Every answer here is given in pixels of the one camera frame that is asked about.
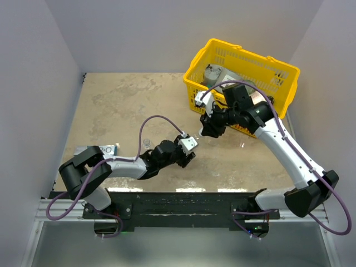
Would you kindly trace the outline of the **pink white tissue roll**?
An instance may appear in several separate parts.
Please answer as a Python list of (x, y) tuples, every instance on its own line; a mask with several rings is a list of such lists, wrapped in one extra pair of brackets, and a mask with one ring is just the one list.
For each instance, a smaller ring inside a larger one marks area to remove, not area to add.
[(258, 104), (260, 102), (265, 102), (266, 101), (264, 96), (261, 93), (257, 92), (257, 91), (253, 92), (249, 96), (251, 97), (252, 102), (253, 102), (254, 105), (256, 105), (256, 104)]

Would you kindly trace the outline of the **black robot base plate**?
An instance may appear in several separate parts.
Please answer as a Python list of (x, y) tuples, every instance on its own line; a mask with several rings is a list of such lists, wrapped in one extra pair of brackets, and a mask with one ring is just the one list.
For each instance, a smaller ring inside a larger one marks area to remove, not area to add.
[(226, 228), (263, 237), (269, 221), (280, 218), (277, 210), (260, 214), (248, 192), (111, 192), (112, 204), (97, 213), (88, 204), (83, 218), (94, 220), (96, 233), (113, 233), (114, 215), (123, 221), (124, 231), (147, 228)]

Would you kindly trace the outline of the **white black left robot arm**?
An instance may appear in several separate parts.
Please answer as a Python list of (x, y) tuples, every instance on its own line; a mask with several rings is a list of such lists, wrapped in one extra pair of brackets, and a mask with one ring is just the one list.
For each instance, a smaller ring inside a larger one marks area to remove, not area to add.
[(80, 198), (93, 206), (102, 218), (110, 218), (115, 213), (115, 204), (108, 191), (100, 187), (105, 179), (128, 177), (147, 180), (173, 164), (184, 168), (195, 157), (194, 149), (197, 146), (194, 137), (178, 135), (174, 141), (161, 141), (137, 159), (104, 154), (98, 146), (91, 146), (62, 164), (58, 171), (70, 199), (75, 200), (91, 168), (93, 174)]

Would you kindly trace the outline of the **blue silver flat box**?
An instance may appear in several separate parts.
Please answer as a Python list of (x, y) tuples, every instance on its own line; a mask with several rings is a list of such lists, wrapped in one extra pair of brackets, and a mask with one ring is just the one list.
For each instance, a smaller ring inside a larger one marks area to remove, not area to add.
[[(78, 155), (89, 147), (90, 146), (76, 146), (73, 154)], [(103, 154), (117, 156), (120, 146), (119, 143), (116, 143), (115, 145), (100, 145), (99, 148)]]

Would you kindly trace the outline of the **clear plastic bottle large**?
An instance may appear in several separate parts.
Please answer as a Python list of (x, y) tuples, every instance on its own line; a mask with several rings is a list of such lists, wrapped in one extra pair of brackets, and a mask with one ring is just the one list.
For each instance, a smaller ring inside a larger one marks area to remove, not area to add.
[(198, 140), (200, 138), (204, 138), (202, 135), (202, 128), (198, 130), (198, 132), (195, 134), (195, 139)]

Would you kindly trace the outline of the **aluminium frame rail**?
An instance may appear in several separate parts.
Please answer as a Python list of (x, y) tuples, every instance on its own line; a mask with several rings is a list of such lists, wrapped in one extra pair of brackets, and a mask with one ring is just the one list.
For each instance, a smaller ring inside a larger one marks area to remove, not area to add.
[(112, 192), (85, 201), (42, 199), (23, 266), (340, 266), (322, 207), (242, 215), (250, 193)]

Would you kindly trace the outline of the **grey wrapped tissue roll rear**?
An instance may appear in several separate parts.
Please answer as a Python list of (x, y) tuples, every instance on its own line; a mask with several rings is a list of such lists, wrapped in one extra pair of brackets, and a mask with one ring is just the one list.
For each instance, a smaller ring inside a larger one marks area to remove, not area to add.
[(223, 69), (224, 68), (221, 65), (208, 64), (204, 71), (204, 84), (208, 87), (216, 84)]

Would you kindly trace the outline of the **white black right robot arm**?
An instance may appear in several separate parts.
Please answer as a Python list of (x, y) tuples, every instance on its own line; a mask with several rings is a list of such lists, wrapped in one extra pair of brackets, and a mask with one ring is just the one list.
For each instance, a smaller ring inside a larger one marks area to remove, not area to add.
[(226, 108), (220, 108), (212, 93), (201, 91), (195, 99), (205, 113), (200, 117), (201, 134), (218, 138), (227, 126), (239, 125), (272, 151), (291, 177), (294, 188), (262, 189), (248, 204), (248, 213), (259, 219), (271, 209), (289, 209), (305, 217), (321, 205), (336, 187), (339, 176), (334, 170), (325, 171), (313, 161), (290, 136), (279, 118), (275, 118), (268, 102), (254, 103), (244, 85), (231, 85), (223, 90)]

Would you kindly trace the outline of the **clear plastic bottle small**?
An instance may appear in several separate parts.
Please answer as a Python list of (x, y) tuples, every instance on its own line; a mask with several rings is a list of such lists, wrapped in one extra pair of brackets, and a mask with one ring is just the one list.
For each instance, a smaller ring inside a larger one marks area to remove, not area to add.
[(145, 149), (150, 149), (151, 148), (151, 141), (149, 139), (143, 139), (142, 140), (142, 145)]

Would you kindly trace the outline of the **yellow plastic shopping basket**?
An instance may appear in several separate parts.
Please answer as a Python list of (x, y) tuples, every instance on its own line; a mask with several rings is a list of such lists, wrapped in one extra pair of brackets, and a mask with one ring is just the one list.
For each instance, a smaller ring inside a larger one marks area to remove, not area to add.
[(298, 88), (300, 69), (271, 56), (260, 56), (244, 50), (239, 45), (210, 39), (191, 61), (183, 80), (187, 86), (190, 108), (204, 114), (205, 110), (195, 106), (198, 92), (207, 91), (203, 85), (205, 68), (219, 65), (251, 81), (266, 95), (274, 98), (274, 108), (281, 119), (285, 117)]

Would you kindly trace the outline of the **green netted melon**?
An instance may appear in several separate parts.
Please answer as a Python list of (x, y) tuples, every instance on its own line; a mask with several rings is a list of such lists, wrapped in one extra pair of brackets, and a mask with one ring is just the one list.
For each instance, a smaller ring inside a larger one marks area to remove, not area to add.
[(256, 90), (251, 87), (251, 85), (255, 86), (255, 83), (251, 82), (251, 81), (247, 81), (247, 84), (245, 85), (246, 91), (248, 93), (248, 95), (252, 95)]

